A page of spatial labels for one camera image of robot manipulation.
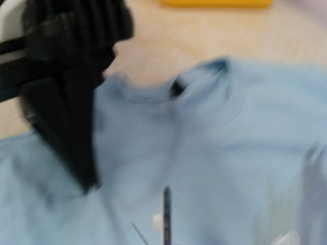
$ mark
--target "robotic arm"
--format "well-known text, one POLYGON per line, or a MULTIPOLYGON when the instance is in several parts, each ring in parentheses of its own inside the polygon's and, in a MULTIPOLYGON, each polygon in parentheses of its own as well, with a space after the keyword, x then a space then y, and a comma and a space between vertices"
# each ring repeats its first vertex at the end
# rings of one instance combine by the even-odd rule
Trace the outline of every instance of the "robotic arm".
POLYGON ((88 192, 94 89, 133 36, 123 0, 0 0, 0 102, 19 97, 25 119, 88 192))

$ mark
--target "wooden surface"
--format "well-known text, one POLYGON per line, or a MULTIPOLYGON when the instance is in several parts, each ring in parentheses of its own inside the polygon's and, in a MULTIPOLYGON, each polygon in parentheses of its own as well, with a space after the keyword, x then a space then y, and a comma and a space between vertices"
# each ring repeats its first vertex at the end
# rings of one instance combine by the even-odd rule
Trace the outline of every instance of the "wooden surface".
MULTIPOLYGON (((140 86, 164 82, 198 62, 220 56, 327 68, 327 27, 287 0, 262 9, 173 9, 155 0, 128 0, 136 27, 116 45, 106 71, 125 72, 140 86)), ((16 100, 0 104, 0 138, 27 129, 16 100)))

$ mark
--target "black tag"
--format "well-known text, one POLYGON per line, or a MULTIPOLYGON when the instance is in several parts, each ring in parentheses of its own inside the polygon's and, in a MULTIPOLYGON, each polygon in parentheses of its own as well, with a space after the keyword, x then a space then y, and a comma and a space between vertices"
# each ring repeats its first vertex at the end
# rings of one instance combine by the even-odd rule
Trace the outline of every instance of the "black tag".
POLYGON ((170 95, 171 97, 178 97, 184 92, 184 90, 185 90, 185 86, 177 78, 174 81, 172 87, 170 88, 170 95))

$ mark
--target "blue fabric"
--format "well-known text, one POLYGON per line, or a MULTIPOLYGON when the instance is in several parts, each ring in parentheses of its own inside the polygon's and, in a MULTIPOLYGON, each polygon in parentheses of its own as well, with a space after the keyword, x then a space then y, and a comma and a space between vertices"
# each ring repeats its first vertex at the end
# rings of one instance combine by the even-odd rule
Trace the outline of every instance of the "blue fabric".
POLYGON ((243 60, 200 64, 154 87, 96 92, 103 186, 88 196, 34 132, 0 143, 0 244, 327 244, 327 74, 243 60), (175 81, 186 86, 171 97, 175 81))

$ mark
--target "yellow object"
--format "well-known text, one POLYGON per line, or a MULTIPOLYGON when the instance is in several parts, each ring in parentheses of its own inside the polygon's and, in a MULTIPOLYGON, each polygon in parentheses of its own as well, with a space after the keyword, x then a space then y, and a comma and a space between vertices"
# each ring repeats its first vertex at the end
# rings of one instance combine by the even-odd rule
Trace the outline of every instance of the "yellow object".
POLYGON ((267 7, 272 0, 160 0, 174 7, 267 7))

